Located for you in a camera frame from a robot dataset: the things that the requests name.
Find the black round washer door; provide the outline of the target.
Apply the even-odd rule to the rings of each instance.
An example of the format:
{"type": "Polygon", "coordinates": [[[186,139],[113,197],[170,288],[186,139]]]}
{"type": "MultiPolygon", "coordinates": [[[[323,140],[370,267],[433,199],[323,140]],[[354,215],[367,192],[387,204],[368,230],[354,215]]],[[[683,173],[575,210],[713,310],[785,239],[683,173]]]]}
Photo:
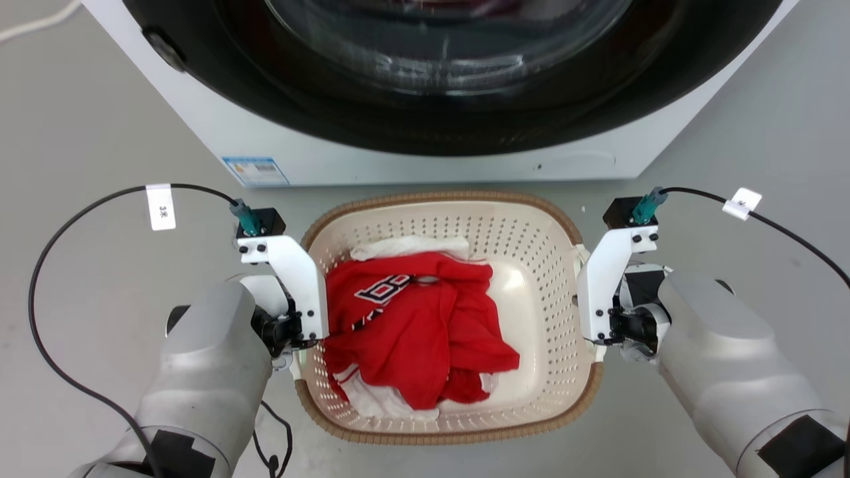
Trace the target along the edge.
{"type": "Polygon", "coordinates": [[[782,0],[124,0],[187,74],[337,144],[408,155],[560,145],[659,111],[782,0]]]}

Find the white washing machine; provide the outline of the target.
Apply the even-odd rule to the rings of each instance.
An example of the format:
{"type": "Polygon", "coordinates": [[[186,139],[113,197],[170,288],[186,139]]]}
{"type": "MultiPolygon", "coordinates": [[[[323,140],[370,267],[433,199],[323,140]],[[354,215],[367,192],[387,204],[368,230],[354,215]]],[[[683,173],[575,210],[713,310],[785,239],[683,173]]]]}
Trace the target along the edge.
{"type": "Polygon", "coordinates": [[[289,187],[607,181],[640,176],[695,119],[799,0],[782,0],[761,33],[704,84],[659,111],[584,139],[492,155],[408,155],[337,144],[237,106],[151,48],[124,0],[82,0],[137,69],[218,160],[272,157],[289,187]]]}

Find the cream perforated laundry basket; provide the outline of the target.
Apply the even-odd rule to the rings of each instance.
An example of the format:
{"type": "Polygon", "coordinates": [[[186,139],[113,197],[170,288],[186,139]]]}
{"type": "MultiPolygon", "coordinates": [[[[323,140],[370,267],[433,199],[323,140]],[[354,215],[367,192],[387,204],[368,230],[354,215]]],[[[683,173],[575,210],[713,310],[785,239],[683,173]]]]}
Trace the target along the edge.
{"type": "Polygon", "coordinates": [[[524,438],[580,417],[602,383],[604,351],[583,338],[572,300],[589,253],[571,219],[522,193],[412,193],[338,206],[312,224],[301,245],[328,272],[356,245],[411,235],[463,236],[471,257],[491,264],[488,293],[502,336],[519,352],[519,368],[502,375],[483,402],[440,404],[436,420],[368,418],[332,388],[323,347],[316,346],[291,366],[311,420],[343,441],[425,447],[524,438]]]}

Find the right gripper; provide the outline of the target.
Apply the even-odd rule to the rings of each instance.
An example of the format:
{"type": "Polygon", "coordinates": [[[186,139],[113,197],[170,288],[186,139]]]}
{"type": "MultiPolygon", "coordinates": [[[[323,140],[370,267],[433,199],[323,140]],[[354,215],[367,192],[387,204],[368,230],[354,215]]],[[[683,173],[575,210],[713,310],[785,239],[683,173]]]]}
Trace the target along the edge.
{"type": "Polygon", "coordinates": [[[613,346],[625,361],[656,363],[661,340],[671,326],[671,315],[658,298],[659,288],[672,269],[659,264],[628,264],[603,315],[608,332],[596,342],[613,346]]]}

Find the blue energy label sticker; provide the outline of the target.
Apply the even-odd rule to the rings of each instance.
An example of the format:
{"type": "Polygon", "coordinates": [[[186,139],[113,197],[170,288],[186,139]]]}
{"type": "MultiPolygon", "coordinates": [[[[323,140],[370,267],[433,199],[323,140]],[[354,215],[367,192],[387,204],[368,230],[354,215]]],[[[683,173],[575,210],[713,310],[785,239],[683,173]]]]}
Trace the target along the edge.
{"type": "Polygon", "coordinates": [[[290,182],[272,157],[222,157],[222,163],[246,188],[288,187],[290,182]]]}

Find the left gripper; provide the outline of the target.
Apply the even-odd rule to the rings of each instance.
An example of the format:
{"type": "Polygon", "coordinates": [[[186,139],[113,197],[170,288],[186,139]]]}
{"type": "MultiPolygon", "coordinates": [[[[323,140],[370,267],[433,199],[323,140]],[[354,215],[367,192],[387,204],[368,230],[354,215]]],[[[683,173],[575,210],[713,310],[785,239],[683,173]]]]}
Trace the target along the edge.
{"type": "Polygon", "coordinates": [[[319,313],[301,308],[276,276],[245,275],[240,284],[255,301],[251,326],[272,357],[272,371],[303,379],[307,352],[321,342],[319,313]]]}

